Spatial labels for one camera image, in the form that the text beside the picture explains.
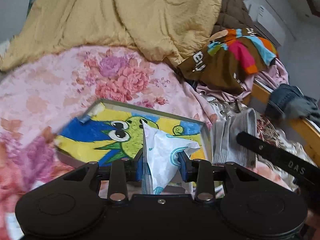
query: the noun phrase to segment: cartoon eye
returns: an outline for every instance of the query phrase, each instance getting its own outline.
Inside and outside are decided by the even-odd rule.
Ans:
[[[126,142],[130,139],[130,135],[124,130],[112,130],[108,135],[112,140],[117,142]]]
[[[127,130],[129,128],[129,125],[123,121],[112,121],[111,125],[117,130]]]

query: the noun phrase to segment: denim clothing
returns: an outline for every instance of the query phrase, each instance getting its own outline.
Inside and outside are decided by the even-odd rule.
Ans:
[[[320,126],[320,110],[316,100],[287,84],[281,84],[271,93],[265,115],[272,119],[306,117]]]

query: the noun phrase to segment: white and teal package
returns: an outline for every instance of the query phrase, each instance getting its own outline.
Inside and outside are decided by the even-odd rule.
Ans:
[[[142,193],[160,194],[178,171],[178,152],[189,157],[200,149],[196,141],[170,135],[143,122]]]

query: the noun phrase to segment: purple flower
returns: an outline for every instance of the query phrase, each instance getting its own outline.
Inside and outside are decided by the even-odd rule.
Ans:
[[[102,76],[111,78],[117,75],[117,72],[121,67],[127,66],[129,66],[127,57],[109,56],[100,61],[99,71]]]

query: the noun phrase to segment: pink flower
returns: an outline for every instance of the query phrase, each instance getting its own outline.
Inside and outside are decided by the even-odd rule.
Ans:
[[[148,99],[142,100],[142,101],[138,101],[135,103],[136,106],[142,106],[142,107],[147,107],[147,108],[151,108],[154,109],[155,107],[155,103],[150,102]]]
[[[99,64],[100,74],[104,77],[114,77],[122,67],[129,66],[129,60],[127,57],[110,56],[105,57]]]
[[[132,100],[130,91],[123,87],[118,87],[114,80],[109,80],[108,82],[98,81],[95,93],[100,98],[108,98],[119,102]]]
[[[138,67],[119,69],[117,85],[130,91],[131,94],[144,91],[149,84],[149,75]]]
[[[96,57],[86,58],[84,61],[84,66],[88,68],[99,68],[99,63]]]
[[[168,103],[168,100],[164,99],[163,97],[155,98],[155,103],[159,105],[164,105]]]

